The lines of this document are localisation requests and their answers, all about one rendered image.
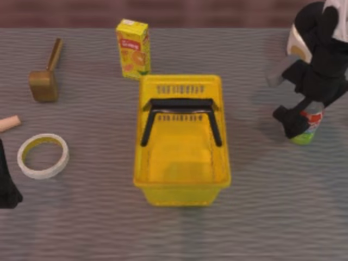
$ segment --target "gray floor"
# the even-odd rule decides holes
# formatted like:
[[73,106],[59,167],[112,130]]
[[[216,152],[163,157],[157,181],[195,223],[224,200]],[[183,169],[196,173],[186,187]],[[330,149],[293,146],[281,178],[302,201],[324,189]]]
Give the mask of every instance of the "gray floor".
[[[223,80],[232,186],[208,208],[155,208],[132,184],[138,82],[120,75],[111,30],[0,30],[1,135],[24,195],[0,210],[2,260],[347,260],[348,107],[326,112],[315,141],[289,143],[271,117],[299,97],[266,86],[264,69],[284,56],[287,30],[151,30],[154,73],[216,73]],[[30,70],[65,41],[59,102],[38,104]],[[70,147],[67,168],[36,181],[16,163],[20,145],[52,132]],[[35,150],[48,166],[59,150]]]

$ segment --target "ring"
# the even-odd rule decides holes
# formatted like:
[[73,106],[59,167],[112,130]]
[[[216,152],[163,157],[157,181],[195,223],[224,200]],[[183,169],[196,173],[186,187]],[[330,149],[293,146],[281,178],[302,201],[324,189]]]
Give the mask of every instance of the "ring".
[[[45,169],[45,170],[32,170],[25,165],[24,161],[28,155],[28,152],[33,147],[41,143],[55,143],[59,145],[60,147],[62,147],[63,153],[59,161],[52,167],[49,167],[48,169]],[[22,144],[17,154],[17,163],[19,167],[21,168],[21,170],[26,176],[33,179],[47,179],[47,178],[54,177],[65,168],[68,161],[69,161],[69,148],[65,140],[63,140],[60,136],[55,134],[38,134],[31,137],[30,139],[28,139],[26,142]]]

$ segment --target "yellow crate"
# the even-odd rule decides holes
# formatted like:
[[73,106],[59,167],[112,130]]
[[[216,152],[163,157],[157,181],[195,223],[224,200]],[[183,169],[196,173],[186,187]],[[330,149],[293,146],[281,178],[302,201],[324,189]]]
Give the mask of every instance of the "yellow crate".
[[221,88],[216,75],[142,77],[133,182],[150,204],[207,206],[230,185]]
[[116,27],[122,75],[140,79],[150,73],[150,39],[148,25],[123,19]]

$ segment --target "juice carton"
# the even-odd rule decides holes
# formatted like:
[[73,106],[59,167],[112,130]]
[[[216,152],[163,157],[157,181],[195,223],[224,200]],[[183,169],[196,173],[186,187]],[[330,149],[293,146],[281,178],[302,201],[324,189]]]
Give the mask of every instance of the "juice carton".
[[150,73],[150,40],[148,25],[123,19],[116,27],[120,50],[122,75],[125,78],[140,79]]

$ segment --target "peach colored stick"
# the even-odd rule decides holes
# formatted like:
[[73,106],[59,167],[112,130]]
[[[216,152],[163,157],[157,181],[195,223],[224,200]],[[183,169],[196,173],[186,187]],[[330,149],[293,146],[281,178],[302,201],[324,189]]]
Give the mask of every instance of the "peach colored stick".
[[15,115],[12,117],[4,118],[0,120],[0,132],[5,132],[8,129],[12,129],[21,124],[20,118]]

